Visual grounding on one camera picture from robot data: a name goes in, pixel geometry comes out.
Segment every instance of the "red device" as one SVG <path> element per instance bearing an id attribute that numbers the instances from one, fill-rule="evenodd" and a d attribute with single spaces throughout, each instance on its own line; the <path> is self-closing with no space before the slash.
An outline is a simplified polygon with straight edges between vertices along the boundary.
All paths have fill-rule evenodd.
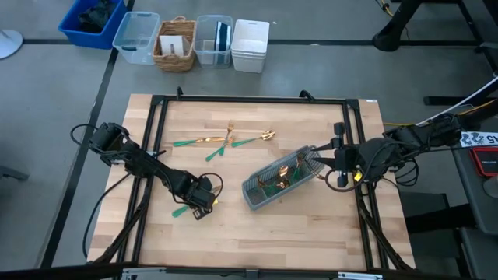
<path id="1" fill-rule="evenodd" d="M 470 153 L 479 175 L 483 177 L 498 175 L 498 148 L 475 147 L 470 150 Z"/>

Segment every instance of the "white plastic bin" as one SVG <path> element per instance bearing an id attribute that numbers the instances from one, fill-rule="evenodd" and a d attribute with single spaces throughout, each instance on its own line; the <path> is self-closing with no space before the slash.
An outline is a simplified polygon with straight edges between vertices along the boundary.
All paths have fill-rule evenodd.
<path id="1" fill-rule="evenodd" d="M 232 42 L 233 67 L 242 72 L 263 72 L 270 23 L 239 19 Z"/>
<path id="2" fill-rule="evenodd" d="M 237 71 L 261 73 L 263 72 L 263 67 L 265 67 L 265 58 L 236 55 L 233 55 L 232 57 L 233 67 Z"/>
<path id="3" fill-rule="evenodd" d="M 203 68 L 230 67 L 231 47 L 226 51 L 215 51 L 218 22 L 230 26 L 231 38 L 233 36 L 233 20 L 230 16 L 205 15 L 197 18 L 194 32 L 194 51 Z"/>
<path id="4" fill-rule="evenodd" d="M 153 12 L 127 12 L 117 29 L 112 45 L 127 62 L 153 65 L 153 45 L 160 17 Z"/>
<path id="5" fill-rule="evenodd" d="M 232 50 L 266 54 L 270 23 L 239 19 L 235 22 Z"/>

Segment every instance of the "fork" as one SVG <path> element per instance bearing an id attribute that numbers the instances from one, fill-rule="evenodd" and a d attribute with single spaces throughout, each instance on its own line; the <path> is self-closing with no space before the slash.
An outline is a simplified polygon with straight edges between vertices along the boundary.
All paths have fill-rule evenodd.
<path id="1" fill-rule="evenodd" d="M 221 147 L 219 147 L 219 149 L 217 149 L 214 153 L 212 153 L 211 155 L 207 156 L 205 158 L 205 161 L 209 161 L 211 160 L 213 157 L 215 157 L 219 151 L 221 151 L 222 149 L 225 149 L 225 146 L 226 145 L 229 145 L 229 144 L 232 144 L 233 141 L 235 141 L 235 137 L 230 137 L 230 139 L 228 139 L 228 142 L 223 144 Z"/>
<path id="2" fill-rule="evenodd" d="M 224 147 L 224 145 L 228 142 L 228 136 L 230 135 L 230 132 L 232 132 L 233 130 L 233 123 L 231 121 L 228 122 L 228 128 L 226 128 L 226 130 L 228 131 L 226 133 L 226 137 L 225 137 L 225 142 L 223 143 L 222 147 Z M 223 153 L 225 152 L 225 149 L 220 149 L 219 150 L 219 155 L 220 156 L 223 156 Z"/>

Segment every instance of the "gray floor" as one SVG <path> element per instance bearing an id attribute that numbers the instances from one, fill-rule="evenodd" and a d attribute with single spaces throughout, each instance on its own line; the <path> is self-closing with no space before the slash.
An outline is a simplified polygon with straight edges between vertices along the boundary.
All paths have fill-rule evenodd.
<path id="1" fill-rule="evenodd" d="M 482 3 L 465 3 L 483 36 L 498 39 Z M 69 7 L 60 0 L 4 0 L 0 27 L 28 39 L 64 38 L 57 25 Z M 272 39 L 369 40 L 388 21 L 374 0 L 136 0 L 134 10 L 157 12 L 164 20 L 209 13 L 264 20 L 272 24 Z M 408 28 L 412 40 L 472 39 L 456 5 L 423 5 Z M 0 164 L 31 175 L 22 183 L 0 180 L 0 270 L 37 266 L 77 148 L 68 132 L 88 120 L 109 54 L 71 45 L 25 45 L 0 61 Z M 295 96 L 306 89 L 316 97 L 378 99 L 385 121 L 417 121 L 443 109 L 425 107 L 422 96 L 466 95 L 490 78 L 484 57 L 467 47 L 383 53 L 373 47 L 272 45 L 261 75 L 198 66 L 165 73 L 119 57 L 98 124 L 122 122 L 132 93 L 171 94 L 177 86 L 189 95 Z M 466 202 L 451 154 L 424 155 L 419 163 L 419 183 L 403 191 L 446 193 L 451 205 Z M 82 232 L 108 172 L 98 157 L 88 155 L 54 265 L 84 263 Z"/>

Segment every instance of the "wooden tabletop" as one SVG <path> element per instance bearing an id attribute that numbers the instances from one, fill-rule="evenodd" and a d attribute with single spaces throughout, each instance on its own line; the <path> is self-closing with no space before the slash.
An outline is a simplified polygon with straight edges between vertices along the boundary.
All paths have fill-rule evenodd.
<path id="1" fill-rule="evenodd" d="M 123 126 L 132 139 L 142 142 L 151 95 L 132 95 Z M 361 100 L 361 114 L 367 139 L 384 130 L 375 100 Z M 354 116 L 350 112 L 352 126 Z M 225 136 L 229 121 L 237 140 L 258 137 L 273 129 L 271 141 L 254 141 L 228 148 L 224 156 L 210 162 L 205 157 L 220 143 L 173 147 L 173 142 L 209 136 Z M 197 221 L 188 210 L 178 218 L 171 213 L 181 207 L 171 193 L 154 180 L 140 264 L 224 268 L 288 268 L 364 270 L 365 261 L 359 231 L 354 192 L 338 193 L 323 181 L 313 179 L 277 201 L 252 212 L 242 196 L 241 184 L 255 170 L 304 145 L 323 145 L 333 136 L 333 124 L 343 121 L 336 105 L 169 102 L 159 160 L 171 168 L 198 176 L 214 172 L 224 180 L 219 204 L 213 213 Z M 155 125 L 150 146 L 156 134 Z M 357 131 L 353 129 L 355 142 Z M 331 156 L 331 151 L 321 152 Z M 107 187 L 125 175 L 123 166 L 113 166 Z M 386 178 L 394 180 L 392 174 Z M 103 200 L 89 260 L 99 257 L 123 226 L 132 178 L 128 178 Z M 379 182 L 377 203 L 385 236 L 402 258 L 415 266 L 398 190 Z M 135 233 L 130 240 L 135 240 Z M 379 267 L 377 245 L 370 234 L 373 259 Z M 131 259 L 133 242 L 127 249 Z"/>

